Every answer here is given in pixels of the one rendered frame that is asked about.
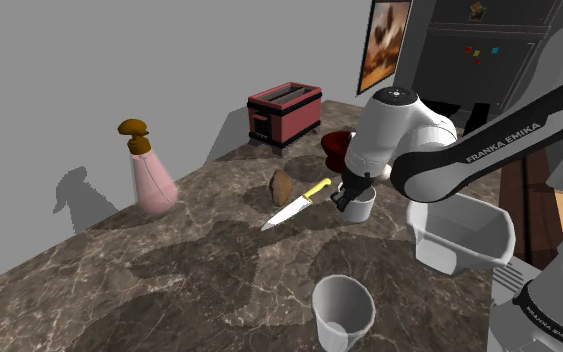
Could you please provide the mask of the orange framed wall picture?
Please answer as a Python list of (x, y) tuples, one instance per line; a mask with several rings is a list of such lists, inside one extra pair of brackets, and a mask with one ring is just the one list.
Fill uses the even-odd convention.
[(356, 95), (396, 72), (412, 0), (371, 0)]

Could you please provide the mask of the red toaster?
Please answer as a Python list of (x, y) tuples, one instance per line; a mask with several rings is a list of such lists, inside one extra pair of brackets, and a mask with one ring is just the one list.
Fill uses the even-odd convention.
[(248, 97), (249, 138), (253, 145), (284, 149), (321, 124), (320, 87), (287, 82)]

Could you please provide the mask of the grey robot stand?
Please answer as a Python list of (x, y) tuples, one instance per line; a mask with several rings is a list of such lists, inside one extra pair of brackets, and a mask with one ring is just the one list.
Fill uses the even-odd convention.
[(533, 351), (536, 339), (530, 335), (528, 323), (522, 324), (522, 313), (511, 300), (539, 273), (539, 269), (517, 257), (493, 270), (486, 352)]

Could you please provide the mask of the dark fridge with magnets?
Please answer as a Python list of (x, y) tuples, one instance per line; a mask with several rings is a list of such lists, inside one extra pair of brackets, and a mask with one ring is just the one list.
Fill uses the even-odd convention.
[(563, 0), (412, 0), (393, 83), (423, 100), (477, 103), (491, 118), (513, 101)]

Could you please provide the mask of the dark red bowl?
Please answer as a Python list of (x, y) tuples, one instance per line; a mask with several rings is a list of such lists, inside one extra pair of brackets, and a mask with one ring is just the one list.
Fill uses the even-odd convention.
[(351, 131), (335, 131), (322, 137), (321, 146), (326, 154), (325, 164), (328, 169), (336, 173), (342, 172), (351, 139)]

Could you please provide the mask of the pink soap dispenser brown pump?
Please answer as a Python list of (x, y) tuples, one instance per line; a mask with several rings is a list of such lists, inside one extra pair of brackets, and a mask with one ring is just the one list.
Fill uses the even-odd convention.
[(130, 137), (127, 147), (140, 209), (149, 215), (167, 213), (178, 199), (178, 188), (147, 139), (147, 125), (139, 119), (127, 119), (120, 123), (117, 131)]

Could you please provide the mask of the grey white tall cup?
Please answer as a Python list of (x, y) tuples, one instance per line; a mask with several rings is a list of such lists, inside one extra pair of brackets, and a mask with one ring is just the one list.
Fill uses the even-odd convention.
[(373, 326), (374, 299), (356, 279), (341, 275), (322, 278), (311, 298), (317, 336), (325, 352), (349, 352)]

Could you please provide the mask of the small white cup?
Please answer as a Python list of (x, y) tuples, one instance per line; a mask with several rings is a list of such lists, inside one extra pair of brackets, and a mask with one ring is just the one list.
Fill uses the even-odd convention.
[(370, 216), (375, 198), (376, 190), (370, 186), (347, 204), (346, 208), (339, 213), (340, 218), (351, 223), (366, 221)]

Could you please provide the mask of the yellow handled kitchen knife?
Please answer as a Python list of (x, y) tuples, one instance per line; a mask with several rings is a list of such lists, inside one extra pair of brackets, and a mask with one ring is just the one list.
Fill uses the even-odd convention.
[(274, 216), (267, 220), (266, 223), (263, 224), (261, 227), (262, 231), (268, 230), (273, 228), (286, 220), (290, 219), (291, 217), (295, 216), (299, 212), (303, 211), (304, 209), (308, 208), (313, 204), (311, 197), (321, 191), (323, 188), (328, 187), (332, 184), (330, 178), (324, 178), (319, 181), (316, 185), (311, 187), (301, 196), (297, 197), (293, 200), (289, 205), (285, 206), (283, 209), (278, 211)]

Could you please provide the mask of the brown potato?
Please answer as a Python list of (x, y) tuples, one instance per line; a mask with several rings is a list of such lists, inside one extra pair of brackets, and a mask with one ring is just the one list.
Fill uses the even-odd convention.
[(284, 206), (291, 196), (293, 189), (291, 178), (282, 170), (276, 170), (269, 181), (269, 190), (273, 203)]

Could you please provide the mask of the large white angular bowl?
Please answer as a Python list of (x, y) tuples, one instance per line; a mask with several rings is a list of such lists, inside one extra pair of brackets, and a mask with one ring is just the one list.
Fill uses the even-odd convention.
[(509, 213), (464, 194), (434, 203), (411, 201), (406, 223), (416, 259), (446, 275), (504, 267), (513, 257), (516, 236)]

